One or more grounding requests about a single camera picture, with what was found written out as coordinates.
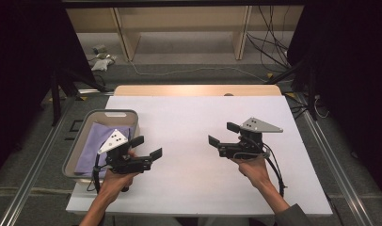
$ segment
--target metal rail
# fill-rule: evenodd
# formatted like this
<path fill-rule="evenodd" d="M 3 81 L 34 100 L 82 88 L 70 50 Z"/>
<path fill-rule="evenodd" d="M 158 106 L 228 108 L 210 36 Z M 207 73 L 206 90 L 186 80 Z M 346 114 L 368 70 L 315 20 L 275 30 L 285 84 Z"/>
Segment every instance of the metal rail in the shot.
<path fill-rule="evenodd" d="M 306 100 L 302 95 L 296 94 L 296 96 L 300 102 L 306 104 Z M 328 163 L 329 168 L 331 169 L 332 174 L 334 175 L 342 194 L 344 195 L 353 215 L 355 216 L 356 222 L 359 226 L 374 226 L 363 202 L 358 196 L 357 191 L 355 190 L 349 178 L 347 177 L 346 172 L 342 167 L 342 164 L 339 162 L 337 156 L 335 155 L 331 146 L 327 142 L 326 136 L 321 130 L 320 125 L 317 121 L 314 121 L 312 119 L 309 113 L 304 113 L 304 117 L 308 122 L 309 128 L 311 129 L 311 132 L 317 140 L 318 145 L 320 146 L 324 158 L 326 159 L 326 162 Z"/>
<path fill-rule="evenodd" d="M 18 216 L 20 215 L 24 207 L 27 197 L 29 196 L 31 192 L 33 185 L 36 183 L 39 177 L 41 169 L 44 166 L 44 163 L 56 141 L 56 137 L 58 132 L 61 129 L 62 122 L 64 121 L 69 109 L 72 107 L 74 100 L 75 100 L 74 97 L 70 97 L 65 101 L 62 117 L 57 122 L 56 126 L 54 126 L 50 130 L 50 133 L 48 134 L 48 137 L 45 139 L 39 151 L 38 156 L 33 162 L 32 167 L 30 168 L 29 172 L 24 178 L 24 181 L 22 185 L 20 186 L 18 192 L 16 193 L 14 199 L 11 201 L 11 204 L 7 208 L 6 213 L 3 215 L 0 221 L 0 226 L 10 226 L 15 224 Z"/>
<path fill-rule="evenodd" d="M 156 7 L 230 7 L 230 6 L 306 6 L 327 4 L 323 0 L 27 0 L 21 5 L 62 8 L 156 8 Z"/>

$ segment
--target black cable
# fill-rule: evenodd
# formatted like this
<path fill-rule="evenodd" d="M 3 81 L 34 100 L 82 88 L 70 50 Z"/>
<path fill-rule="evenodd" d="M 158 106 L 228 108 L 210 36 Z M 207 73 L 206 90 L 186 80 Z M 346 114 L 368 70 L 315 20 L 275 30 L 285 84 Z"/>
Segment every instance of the black cable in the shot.
<path fill-rule="evenodd" d="M 255 142 L 255 140 L 249 138 L 249 137 L 243 137 L 245 140 L 247 140 L 248 142 L 252 143 L 256 148 L 260 149 L 262 153 L 266 153 L 263 149 L 260 148 L 260 146 Z M 274 166 L 273 162 L 271 161 L 270 158 L 265 158 L 265 160 L 267 160 L 267 162 L 270 164 L 271 168 L 273 169 L 274 173 L 277 175 L 277 179 L 279 180 L 279 195 L 281 197 L 284 197 L 284 188 L 286 187 L 284 185 L 284 182 L 282 181 L 282 175 L 281 175 L 281 172 L 279 170 L 279 164 L 277 163 L 277 159 L 276 157 L 274 156 L 274 153 L 273 151 L 271 150 L 271 148 L 266 145 L 266 144 L 263 144 L 263 146 L 268 150 L 268 152 L 270 152 L 272 155 L 273 155 L 273 158 L 276 162 L 276 166 Z"/>
<path fill-rule="evenodd" d="M 296 120 L 297 118 L 299 118 L 305 111 L 307 111 L 308 109 L 304 109 L 302 112 L 300 112 L 296 117 L 294 117 L 294 120 Z"/>
<path fill-rule="evenodd" d="M 273 29 L 273 12 L 274 12 L 274 8 L 270 7 L 270 23 L 268 23 L 266 18 L 264 17 L 261 7 L 258 7 L 258 9 L 259 9 L 259 12 L 261 13 L 261 15 L 263 17 L 263 20 L 264 20 L 264 23 L 266 24 L 266 27 L 267 27 L 267 33 L 266 33 L 266 36 L 265 36 L 264 39 L 266 40 L 268 34 L 269 33 L 271 34 L 271 36 L 273 37 L 274 43 L 276 44 L 275 46 L 276 46 L 277 52 L 279 54 L 279 57 L 281 58 L 281 61 L 283 62 L 283 64 L 281 64 L 281 65 L 284 68 L 288 69 L 289 68 L 288 63 L 287 63 L 288 60 L 286 60 L 286 62 L 285 62 L 284 59 L 283 59 L 283 57 L 285 57 L 286 59 L 287 59 L 287 57 L 285 56 L 284 52 L 282 52 L 282 51 L 280 51 L 278 49 L 278 46 L 284 46 L 284 45 L 276 38 L 276 36 L 274 35 L 274 32 L 273 32 L 273 30 L 274 30 Z"/>
<path fill-rule="evenodd" d="M 94 74 L 95 77 L 99 77 L 101 79 L 101 82 L 103 83 L 103 86 L 106 86 L 105 80 L 103 80 L 103 77 L 99 74 Z"/>
<path fill-rule="evenodd" d="M 101 188 L 100 187 L 101 167 L 98 166 L 99 161 L 100 161 L 100 155 L 97 154 L 97 156 L 95 157 L 95 165 L 94 165 L 94 168 L 92 171 L 92 176 L 93 176 L 93 180 L 94 180 L 94 187 L 97 190 L 97 195 L 98 195 L 98 193 L 100 193 L 100 188 Z M 105 222 L 105 213 L 103 213 L 103 217 L 101 218 L 100 222 L 98 223 L 98 226 L 103 226 L 104 222 Z"/>
<path fill-rule="evenodd" d="M 284 31 L 285 31 L 285 20 L 286 20 L 286 17 L 287 17 L 287 14 L 290 10 L 291 6 L 288 6 L 287 7 L 287 11 L 284 13 L 284 18 L 282 20 L 282 37 L 281 37 L 281 40 L 284 39 Z"/>
<path fill-rule="evenodd" d="M 288 95 L 287 92 L 282 93 L 282 95 L 285 96 L 285 98 L 288 98 L 289 100 L 291 100 L 291 101 L 293 101 L 293 102 L 296 102 L 296 103 L 298 103 L 298 104 L 300 104 L 300 105 L 303 105 L 303 106 L 307 107 L 306 104 L 303 104 L 303 103 L 297 101 L 294 97 Z"/>
<path fill-rule="evenodd" d="M 334 204 L 334 202 L 331 200 L 331 198 L 329 198 L 329 196 L 326 194 L 326 200 L 329 202 L 329 204 L 331 205 L 331 208 L 335 211 L 337 217 L 338 217 L 338 220 L 340 221 L 340 224 L 342 226 L 344 226 L 344 223 L 343 223 L 343 220 L 341 218 L 341 214 L 340 212 L 338 211 L 338 208 L 337 206 Z"/>
<path fill-rule="evenodd" d="M 293 113 L 293 114 L 296 114 L 297 112 L 300 112 L 301 110 L 302 110 L 302 108 L 306 108 L 305 106 L 293 106 L 293 107 L 291 107 L 290 109 L 291 109 L 291 112 Z"/>
<path fill-rule="evenodd" d="M 93 191 L 95 190 L 95 187 L 90 189 L 90 186 L 94 184 L 94 175 L 91 176 L 91 180 L 90 180 L 90 183 L 88 184 L 88 188 L 86 188 L 86 191 Z"/>
<path fill-rule="evenodd" d="M 283 65 L 281 62 L 277 61 L 276 59 L 274 59 L 272 56 L 268 55 L 261 47 L 259 47 L 255 42 L 253 42 L 253 40 L 250 38 L 250 36 L 247 34 L 247 38 L 249 39 L 250 43 L 253 45 L 253 47 L 255 49 L 257 49 L 260 53 L 261 53 L 261 64 L 265 67 L 265 65 L 263 64 L 263 60 L 262 60 L 262 54 L 264 54 L 265 56 L 269 57 L 271 60 L 273 60 L 274 62 L 278 63 L 280 66 L 282 66 L 283 68 L 286 69 L 286 66 Z M 276 71 L 276 70 L 272 70 L 272 69 L 269 69 L 267 67 L 265 67 L 268 71 L 271 71 L 271 72 L 276 72 L 276 73 L 283 73 L 281 71 Z"/>
<path fill-rule="evenodd" d="M 261 38 L 257 38 L 257 37 L 254 37 L 253 35 L 249 34 L 249 33 L 247 33 L 247 35 L 249 35 L 254 40 L 261 40 L 261 41 L 265 41 L 265 42 L 267 42 L 269 44 L 272 44 L 272 45 L 277 45 L 276 43 L 274 43 L 274 42 L 272 42 L 270 40 L 264 40 L 264 39 L 261 39 Z M 288 50 L 288 47 L 286 47 L 286 46 L 279 46 L 279 48 L 284 49 L 284 50 Z"/>

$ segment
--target white object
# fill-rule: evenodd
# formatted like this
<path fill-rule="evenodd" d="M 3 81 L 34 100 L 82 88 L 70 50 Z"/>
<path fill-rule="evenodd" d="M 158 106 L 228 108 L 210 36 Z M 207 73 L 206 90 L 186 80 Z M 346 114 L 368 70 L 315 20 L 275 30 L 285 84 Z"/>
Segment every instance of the white object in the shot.
<path fill-rule="evenodd" d="M 115 129 L 112 135 L 106 140 L 103 146 L 98 151 L 98 154 L 106 153 L 112 149 L 127 143 L 128 139 L 119 130 Z"/>
<path fill-rule="evenodd" d="M 104 71 L 106 72 L 108 70 L 108 65 L 113 63 L 112 59 L 101 59 L 95 62 L 94 66 L 92 67 L 92 71 Z"/>
<path fill-rule="evenodd" d="M 219 157 L 208 135 L 238 142 L 228 121 L 240 124 L 250 117 L 283 129 L 263 133 L 279 162 L 285 200 L 298 203 L 308 215 L 332 214 L 315 174 L 289 106 L 282 96 L 126 97 L 111 96 L 108 109 L 133 109 L 145 138 L 137 154 L 163 148 L 163 157 L 150 171 L 135 177 L 130 190 L 120 193 L 107 209 L 112 214 L 195 217 L 257 217 L 272 210 L 238 166 Z M 275 173 L 268 168 L 273 184 Z M 67 211 L 84 214 L 96 194 L 76 184 Z"/>

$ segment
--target gray floor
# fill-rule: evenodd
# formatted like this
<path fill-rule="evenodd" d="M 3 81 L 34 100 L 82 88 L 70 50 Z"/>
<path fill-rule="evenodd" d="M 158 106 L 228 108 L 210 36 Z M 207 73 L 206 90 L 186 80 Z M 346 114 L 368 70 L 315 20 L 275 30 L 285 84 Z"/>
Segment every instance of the gray floor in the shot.
<path fill-rule="evenodd" d="M 285 33 L 284 41 L 289 42 L 291 36 L 292 33 Z M 97 72 L 108 87 L 119 84 L 261 84 L 262 80 L 267 79 L 266 74 L 269 73 L 262 67 L 262 62 L 270 64 L 267 67 L 279 68 L 268 58 L 261 61 L 260 54 L 250 44 L 246 46 L 243 60 L 235 60 L 230 34 L 227 33 L 143 34 L 134 64 L 139 72 L 149 73 L 148 75 L 136 73 L 133 65 L 122 59 L 116 35 L 79 34 L 79 39 L 89 58 L 93 57 L 91 47 L 96 44 L 105 44 L 108 53 L 118 58 L 115 65 L 108 66 L 107 72 Z M 270 52 L 272 48 L 267 46 L 266 51 Z M 182 73 L 164 75 L 173 71 L 182 71 Z M 81 89 L 88 89 L 83 84 L 78 86 Z M 279 86 L 282 91 L 290 90 L 289 82 L 281 83 Z M 82 120 L 92 109 L 104 108 L 108 96 L 89 95 L 86 100 L 78 99 L 73 102 L 69 99 L 64 100 L 63 93 L 61 96 L 62 104 L 70 108 L 48 156 L 41 164 L 40 172 L 35 175 L 37 180 L 32 185 L 29 196 L 26 196 L 24 205 L 18 211 L 20 214 L 15 218 L 15 225 L 75 225 L 82 218 L 65 211 L 74 181 L 66 178 L 61 168 L 73 143 L 72 138 L 76 136 L 76 132 L 70 131 L 73 121 Z M 23 148 L 13 153 L 0 170 L 0 221 L 17 191 L 24 184 L 24 179 L 32 168 L 34 160 L 45 147 L 44 140 L 53 129 L 51 126 L 53 107 L 50 97 L 48 93 L 41 103 L 43 110 L 36 116 L 33 125 L 23 137 Z M 340 185 L 323 156 L 322 149 L 311 132 L 307 118 L 302 115 L 295 122 L 323 190 L 340 213 L 339 216 L 334 214 L 332 217 L 325 218 L 311 217 L 311 221 L 314 225 L 341 225 L 339 220 L 341 218 L 344 225 L 358 225 L 358 220 L 347 198 L 342 193 Z M 352 150 L 344 139 L 341 128 L 330 115 L 324 119 L 319 118 L 318 124 L 337 159 L 341 162 L 351 185 L 362 200 L 372 225 L 381 226 L 382 193 L 364 166 L 358 159 L 351 156 Z M 272 218 L 260 218 L 260 220 L 268 225 L 273 222 Z M 173 218 L 135 216 L 108 216 L 105 225 L 114 225 L 114 222 L 115 225 L 179 225 Z M 242 218 L 218 218 L 214 223 L 214 225 L 245 224 L 246 220 Z"/>

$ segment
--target wire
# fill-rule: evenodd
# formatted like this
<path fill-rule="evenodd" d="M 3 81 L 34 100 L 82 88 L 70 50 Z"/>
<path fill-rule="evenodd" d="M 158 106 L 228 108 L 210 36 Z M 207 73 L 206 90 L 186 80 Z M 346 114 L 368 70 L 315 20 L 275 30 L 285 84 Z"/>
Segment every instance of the wire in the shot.
<path fill-rule="evenodd" d="M 294 117 L 294 120 L 296 120 L 297 118 L 299 118 L 305 111 L 307 111 L 308 109 L 304 109 L 302 112 L 300 112 L 296 117 Z"/>
<path fill-rule="evenodd" d="M 105 80 L 103 80 L 103 77 L 99 74 L 94 74 L 95 77 L 99 77 L 101 79 L 101 82 L 103 83 L 103 86 L 106 86 Z"/>
<path fill-rule="evenodd" d="M 335 211 L 335 213 L 337 214 L 337 217 L 338 217 L 338 220 L 340 221 L 340 224 L 343 226 L 344 223 L 343 223 L 343 220 L 341 218 L 341 215 L 340 215 L 340 212 L 338 211 L 338 208 L 337 206 L 334 204 L 334 202 L 331 200 L 331 198 L 329 198 L 329 196 L 326 194 L 326 200 L 329 202 L 329 204 L 331 205 L 331 208 Z"/>
<path fill-rule="evenodd" d="M 305 106 L 293 106 L 293 107 L 291 107 L 290 109 L 291 109 L 291 112 L 293 113 L 293 114 L 295 114 L 295 113 L 297 113 L 297 112 L 300 112 L 303 108 L 306 108 Z"/>
<path fill-rule="evenodd" d="M 164 76 L 164 75 L 171 75 L 171 74 L 174 74 L 174 73 L 194 73 L 194 72 L 197 72 L 197 71 L 203 71 L 203 70 L 235 70 L 239 73 L 244 73 L 244 74 L 247 74 L 247 75 L 250 75 L 250 76 L 253 76 L 259 80 L 261 80 L 262 82 L 267 82 L 267 80 L 264 80 L 264 79 L 261 79 L 259 76 L 253 74 L 253 73 L 247 73 L 247 72 L 244 72 L 240 69 L 237 69 L 237 68 L 233 68 L 233 67 L 222 67 L 222 68 L 197 68 L 197 69 L 193 69 L 193 70 L 182 70 L 182 71 L 173 71 L 173 72 L 169 72 L 169 73 L 141 73 L 138 71 L 138 69 L 135 67 L 135 64 L 132 62 L 132 61 L 129 61 L 130 64 L 133 66 L 133 68 L 135 69 L 135 73 L 139 74 L 139 75 L 156 75 L 156 76 Z"/>
<path fill-rule="evenodd" d="M 277 52 L 279 54 L 279 57 L 280 57 L 280 59 L 282 61 L 282 63 L 280 63 L 280 65 L 282 67 L 284 67 L 285 69 L 289 69 L 290 66 L 288 64 L 288 59 L 287 59 L 285 53 L 281 49 L 281 48 L 285 47 L 285 45 L 283 45 L 281 43 L 281 41 L 276 38 L 276 36 L 274 35 L 274 32 L 273 32 L 273 30 L 274 30 L 273 29 L 274 7 L 270 7 L 270 21 L 269 21 L 269 23 L 267 22 L 266 18 L 264 17 L 261 7 L 258 7 L 258 9 L 259 9 L 259 12 L 261 13 L 261 15 L 263 17 L 263 20 L 264 20 L 264 23 L 266 24 L 266 27 L 267 27 L 267 32 L 266 32 L 266 35 L 264 37 L 263 45 L 262 45 L 261 49 L 263 49 L 264 44 L 267 42 L 268 34 L 271 34 L 271 36 L 273 37 L 274 43 L 275 43 L 274 46 L 275 46 L 275 48 L 276 48 L 276 50 L 277 50 Z M 283 20 L 283 23 L 282 23 L 283 30 L 282 30 L 282 38 L 281 39 L 283 39 L 283 31 L 284 31 L 284 27 L 285 27 L 285 17 L 286 17 L 286 15 L 288 13 L 288 10 L 289 10 L 289 8 L 287 9 L 286 13 L 284 14 L 284 20 Z"/>
<path fill-rule="evenodd" d="M 270 40 L 264 40 L 264 39 L 260 39 L 260 38 L 257 38 L 249 33 L 247 33 L 247 35 L 249 35 L 250 38 L 254 39 L 254 40 L 261 40 L 261 41 L 265 41 L 266 43 L 269 43 L 269 44 L 272 44 L 272 45 L 277 45 L 276 43 L 270 41 Z M 286 46 L 279 46 L 279 48 L 281 49 L 284 49 L 284 50 L 288 50 L 288 47 Z"/>
<path fill-rule="evenodd" d="M 250 38 L 250 35 L 247 34 L 247 38 L 249 39 L 250 43 L 253 45 L 253 47 L 255 49 L 257 49 L 260 53 L 261 53 L 261 64 L 269 71 L 272 71 L 272 72 L 276 72 L 276 73 L 283 73 L 283 72 L 280 72 L 280 71 L 275 71 L 275 70 L 271 70 L 271 69 L 268 69 L 264 64 L 263 64 L 263 60 L 262 60 L 262 54 L 264 54 L 266 57 L 269 57 L 270 59 L 272 59 L 274 62 L 278 63 L 281 67 L 283 68 L 286 68 L 286 65 L 282 64 L 281 62 L 277 61 L 276 59 L 274 59 L 272 56 L 268 55 L 264 50 L 263 50 L 263 46 L 262 47 L 259 47 L 255 42 L 253 42 L 253 40 Z"/>
<path fill-rule="evenodd" d="M 246 139 L 248 142 L 252 143 L 256 148 L 260 148 L 260 146 L 255 142 L 255 140 L 249 138 L 249 137 L 243 137 L 244 139 Z M 265 160 L 270 164 L 271 168 L 273 169 L 274 173 L 277 175 L 277 178 L 279 180 L 279 195 L 281 195 L 281 197 L 284 197 L 284 188 L 286 187 L 284 185 L 284 182 L 282 181 L 282 175 L 281 175 L 281 171 L 279 170 L 279 164 L 277 163 L 277 159 L 276 157 L 274 156 L 274 153 L 273 151 L 271 150 L 271 148 L 267 145 L 267 144 L 263 144 L 263 147 L 266 149 L 266 152 L 261 149 L 261 152 L 262 153 L 265 153 L 266 154 L 266 157 L 264 157 L 264 155 L 262 154 L 262 156 L 265 158 Z M 270 160 L 270 153 L 273 155 L 273 158 L 274 158 L 274 161 L 276 163 L 276 166 L 273 164 L 273 162 Z"/>
<path fill-rule="evenodd" d="M 305 105 L 305 104 L 303 104 L 303 103 L 297 101 L 294 97 L 288 95 L 287 93 L 288 93 L 288 92 L 283 92 L 282 95 L 285 96 L 286 98 L 288 98 L 289 100 L 293 101 L 293 102 L 296 102 L 296 103 L 298 103 L 298 104 L 300 104 L 300 105 L 303 105 L 303 106 L 307 106 L 307 105 Z"/>
<path fill-rule="evenodd" d="M 264 157 L 264 153 L 235 153 L 233 158 L 237 158 L 237 155 L 240 155 L 240 154 L 251 155 L 251 156 L 254 156 L 254 157 L 257 157 L 257 156 Z"/>
<path fill-rule="evenodd" d="M 93 171 L 92 171 L 94 187 L 95 187 L 95 190 L 97 190 L 97 194 L 100 193 L 100 176 L 99 176 L 99 174 L 100 174 L 101 167 L 98 166 L 99 161 L 100 161 L 100 155 L 97 154 L 97 156 L 95 157 L 95 166 L 94 166 Z M 103 212 L 103 217 L 101 218 L 98 226 L 103 226 L 104 222 L 105 222 L 105 212 Z"/>
<path fill-rule="evenodd" d="M 314 109 L 315 109 L 317 115 L 318 115 L 320 118 L 325 119 L 326 117 L 328 117 L 329 111 L 327 111 L 325 115 L 322 115 L 322 114 L 318 111 L 318 109 L 317 109 L 317 102 L 318 102 L 319 99 L 320 99 L 320 98 L 317 98 L 317 99 L 314 101 Z"/>
<path fill-rule="evenodd" d="M 86 191 L 93 191 L 95 190 L 95 187 L 90 189 L 90 186 L 94 183 L 94 177 L 91 176 L 91 180 L 90 180 L 90 183 L 88 183 L 88 188 L 86 188 Z"/>

